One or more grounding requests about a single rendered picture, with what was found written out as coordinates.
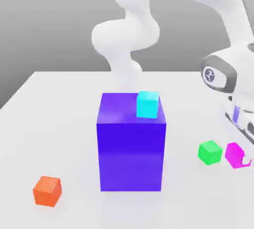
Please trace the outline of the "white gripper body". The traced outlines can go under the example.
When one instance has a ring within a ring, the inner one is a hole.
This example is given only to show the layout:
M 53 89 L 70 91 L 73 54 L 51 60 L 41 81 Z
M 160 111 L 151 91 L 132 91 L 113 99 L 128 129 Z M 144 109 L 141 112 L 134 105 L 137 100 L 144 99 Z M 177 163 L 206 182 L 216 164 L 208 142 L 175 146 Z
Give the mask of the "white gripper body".
M 240 111 L 237 122 L 225 111 L 221 116 L 229 141 L 238 143 L 247 154 L 254 154 L 254 112 Z

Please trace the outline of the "small magenta cube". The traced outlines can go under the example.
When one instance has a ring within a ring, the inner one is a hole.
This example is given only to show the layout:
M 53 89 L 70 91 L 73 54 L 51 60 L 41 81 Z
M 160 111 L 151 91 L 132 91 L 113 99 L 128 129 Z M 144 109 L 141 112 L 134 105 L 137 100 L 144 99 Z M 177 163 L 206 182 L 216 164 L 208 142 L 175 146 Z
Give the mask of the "small magenta cube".
M 226 148 L 225 158 L 234 169 L 250 167 L 252 160 L 250 159 L 247 163 L 243 163 L 245 157 L 244 150 L 236 143 L 229 143 Z

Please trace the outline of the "small green cube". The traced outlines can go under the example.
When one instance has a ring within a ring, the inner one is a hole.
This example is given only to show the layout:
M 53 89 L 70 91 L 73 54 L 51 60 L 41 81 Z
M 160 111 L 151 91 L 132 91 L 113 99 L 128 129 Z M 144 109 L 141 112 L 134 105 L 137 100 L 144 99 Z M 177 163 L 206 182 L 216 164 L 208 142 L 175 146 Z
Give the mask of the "small green cube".
M 199 145 L 198 157 L 206 165 L 212 165 L 221 161 L 222 151 L 222 147 L 210 140 Z

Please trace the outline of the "small cyan cube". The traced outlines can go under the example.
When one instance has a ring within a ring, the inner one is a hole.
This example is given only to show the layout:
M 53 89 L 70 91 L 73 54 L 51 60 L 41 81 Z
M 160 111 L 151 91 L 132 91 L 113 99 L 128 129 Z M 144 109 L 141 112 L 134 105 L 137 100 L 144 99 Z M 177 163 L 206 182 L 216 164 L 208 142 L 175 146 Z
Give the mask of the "small cyan cube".
M 142 118 L 157 118 L 159 92 L 140 91 L 136 100 L 136 116 Z

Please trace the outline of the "small orange cube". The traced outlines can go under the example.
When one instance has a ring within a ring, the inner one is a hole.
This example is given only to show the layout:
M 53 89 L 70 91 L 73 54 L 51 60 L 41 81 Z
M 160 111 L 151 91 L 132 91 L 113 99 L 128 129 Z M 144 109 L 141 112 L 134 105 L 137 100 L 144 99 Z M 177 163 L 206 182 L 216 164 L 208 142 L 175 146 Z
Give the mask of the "small orange cube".
M 61 179 L 56 177 L 41 176 L 33 188 L 33 195 L 37 205 L 55 207 L 61 194 Z

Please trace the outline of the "large purple box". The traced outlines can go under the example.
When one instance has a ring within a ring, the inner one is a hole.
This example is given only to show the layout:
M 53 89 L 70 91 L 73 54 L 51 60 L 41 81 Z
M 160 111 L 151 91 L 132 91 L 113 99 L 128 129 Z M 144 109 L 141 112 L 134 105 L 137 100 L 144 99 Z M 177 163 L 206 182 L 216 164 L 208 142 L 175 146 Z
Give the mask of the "large purple box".
M 103 93 L 97 127 L 100 189 L 160 191 L 166 137 L 162 104 L 157 118 L 136 116 L 137 93 Z

